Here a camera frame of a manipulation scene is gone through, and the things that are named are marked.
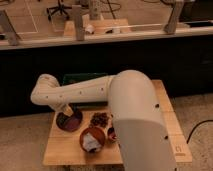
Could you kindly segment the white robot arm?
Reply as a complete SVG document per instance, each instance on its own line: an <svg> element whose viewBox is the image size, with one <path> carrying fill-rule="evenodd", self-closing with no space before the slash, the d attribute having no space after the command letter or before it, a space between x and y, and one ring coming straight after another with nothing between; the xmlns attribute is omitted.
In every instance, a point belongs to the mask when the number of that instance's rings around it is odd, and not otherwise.
<svg viewBox="0 0 213 171"><path fill-rule="evenodd" d="M70 103L106 101L125 171L177 169L154 85L140 71L125 70L65 86L54 76L42 74L32 90L31 101L57 112Z"/></svg>

